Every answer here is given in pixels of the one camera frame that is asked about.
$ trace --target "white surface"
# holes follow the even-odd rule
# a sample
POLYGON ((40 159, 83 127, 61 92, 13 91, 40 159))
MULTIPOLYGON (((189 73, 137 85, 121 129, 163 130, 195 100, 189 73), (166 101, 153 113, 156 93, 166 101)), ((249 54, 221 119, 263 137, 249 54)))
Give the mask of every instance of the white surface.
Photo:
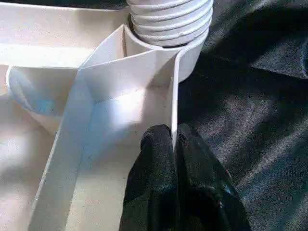
POLYGON ((0 2, 0 64, 79 67, 128 12, 0 2))
POLYGON ((146 129, 167 123, 166 96, 149 88, 95 104, 67 231, 118 230, 128 172, 146 129))
POLYGON ((25 231, 54 137, 9 94, 0 108, 0 230, 25 231))

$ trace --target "white threaded cylinder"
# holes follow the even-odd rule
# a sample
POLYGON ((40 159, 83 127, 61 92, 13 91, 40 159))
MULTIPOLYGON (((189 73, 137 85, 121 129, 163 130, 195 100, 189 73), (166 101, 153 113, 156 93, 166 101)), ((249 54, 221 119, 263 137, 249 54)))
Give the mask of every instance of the white threaded cylinder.
POLYGON ((208 32, 213 0, 127 0, 139 38, 163 47, 186 44, 208 32))

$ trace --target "white plastic container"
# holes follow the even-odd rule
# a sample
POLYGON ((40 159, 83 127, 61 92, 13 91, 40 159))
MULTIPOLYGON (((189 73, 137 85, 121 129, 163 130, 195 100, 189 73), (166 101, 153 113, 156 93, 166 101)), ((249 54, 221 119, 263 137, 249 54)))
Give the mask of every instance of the white plastic container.
POLYGON ((121 26, 102 42, 77 72, 29 230, 118 229, 141 136, 152 125, 167 124, 175 138, 179 78, 192 72, 205 38, 162 49, 121 26), (106 50, 115 59, 99 63, 106 50))
MULTIPOLYGON (((46 128, 40 126, 44 133, 38 133, 44 134, 44 142, 38 141, 46 148, 35 146, 33 142, 28 142, 31 148, 26 148, 29 151, 37 148, 38 154, 43 152, 42 158, 37 157, 39 161, 33 162, 38 165, 36 180, 26 180, 26 183, 36 183, 38 190, 34 200, 34 194, 28 194, 27 209, 22 213, 10 210, 12 205, 4 208, 5 213, 20 216, 17 221, 15 217, 6 221, 10 230, 117 230, 126 177, 139 154, 143 132, 151 125, 167 124, 175 144, 178 83, 193 71, 206 33, 186 46, 165 49, 135 37, 125 24, 127 11, 85 11, 0 4, 1 13, 8 12, 6 17, 16 18, 7 22, 3 19, 6 26, 0 30, 4 44, 0 60, 11 65, 6 78, 10 97, 18 102, 21 110, 28 112, 36 125, 39 124, 30 115, 47 120, 33 116, 46 128), (20 14, 25 18, 25 24, 19 21, 20 14), (60 28, 53 27, 53 20, 59 20, 60 28), (28 37, 25 32, 25 40, 15 34, 15 30, 23 31, 33 24, 38 31, 28 37), (80 28, 80 25, 93 27, 80 28), (65 30, 70 36, 64 35, 63 40, 58 41, 57 33, 65 30), (74 37, 79 33, 81 38, 74 37), (97 42, 95 39, 99 39, 99 35, 103 42, 97 43, 97 48, 86 46, 87 41, 97 42), (71 50, 72 40, 76 40, 77 47, 71 50), (16 60, 8 49, 19 54, 16 60), (77 59, 72 61, 67 49, 75 51, 73 55, 77 59), (88 58, 87 52, 78 52, 83 49, 91 54, 88 58), (42 110, 38 106, 39 100, 51 102, 52 107, 42 110), (49 122, 55 119, 51 115, 60 120, 55 138, 48 132, 53 133, 57 128, 49 127, 49 122), (45 163, 42 179, 37 185, 45 163)), ((19 155, 29 154, 21 148, 22 143, 15 144, 15 149, 22 150, 19 155)), ((27 192, 26 189, 26 186, 15 188, 23 192, 27 192)), ((2 188, 1 192, 11 191, 2 188)), ((5 202, 16 203, 18 206, 14 208, 23 206, 19 204, 18 196, 13 200, 5 199, 5 202)))

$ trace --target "black fabric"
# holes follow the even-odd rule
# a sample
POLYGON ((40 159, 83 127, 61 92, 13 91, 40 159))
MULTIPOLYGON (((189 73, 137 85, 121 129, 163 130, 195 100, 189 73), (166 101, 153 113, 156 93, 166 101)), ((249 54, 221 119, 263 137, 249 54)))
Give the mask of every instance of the black fabric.
POLYGON ((252 230, 307 230, 308 82, 202 54, 179 88, 179 123, 230 172, 252 230))
POLYGON ((149 128, 129 175, 121 231, 250 231, 227 171, 197 132, 178 129, 173 153, 165 125, 149 128))
POLYGON ((307 78, 307 0, 215 0, 204 52, 307 78))

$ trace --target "white plastic tray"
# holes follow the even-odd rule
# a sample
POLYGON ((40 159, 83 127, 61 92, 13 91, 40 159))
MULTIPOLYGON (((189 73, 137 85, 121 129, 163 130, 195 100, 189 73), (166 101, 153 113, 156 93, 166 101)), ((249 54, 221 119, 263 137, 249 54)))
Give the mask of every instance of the white plastic tray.
MULTIPOLYGON (((64 35, 61 42, 52 37, 55 46, 50 46, 45 33, 49 29, 42 33, 44 36, 38 33, 36 40, 40 43, 34 44, 33 49, 39 47, 39 52, 33 55, 46 59, 34 57, 30 61, 32 55, 26 58, 30 53, 19 48, 22 42, 14 30, 7 27, 1 31, 9 34, 7 40, 2 40, 3 47, 13 46, 19 54, 14 59, 6 49, 0 50, 5 61, 2 63, 11 65, 6 75, 10 96, 26 109, 34 123, 45 128, 43 131, 51 142, 56 134, 33 203, 32 197, 28 199, 32 209, 27 215, 20 215, 23 225, 16 230, 117 230, 126 177, 139 154, 141 136, 155 124, 169 125, 172 137, 176 136, 178 82, 192 72, 207 34, 184 47, 163 49, 133 35, 127 25, 126 10, 66 11, 1 3, 0 13, 6 12, 6 8, 12 15, 17 12, 16 17, 26 12, 28 20, 37 15, 37 23, 46 23, 52 35, 68 31, 75 36, 79 33, 77 24, 84 25, 83 20, 91 18, 91 29, 82 27, 82 39, 76 37, 73 56, 79 56, 78 61, 71 63, 66 52, 53 55, 57 50, 70 49, 67 42, 74 40, 70 36, 64 35), (77 20, 79 11, 84 17, 77 20), (71 22, 63 23, 64 28, 59 29, 47 24, 53 18, 71 22), (98 34, 101 44, 91 39, 98 34), (13 45, 9 44, 9 37, 14 38, 13 45), (93 46, 100 45, 94 50, 84 45, 84 40, 93 42, 93 46), (78 52, 85 48, 87 52, 78 52)), ((16 20, 12 27, 18 26, 22 27, 16 20)))

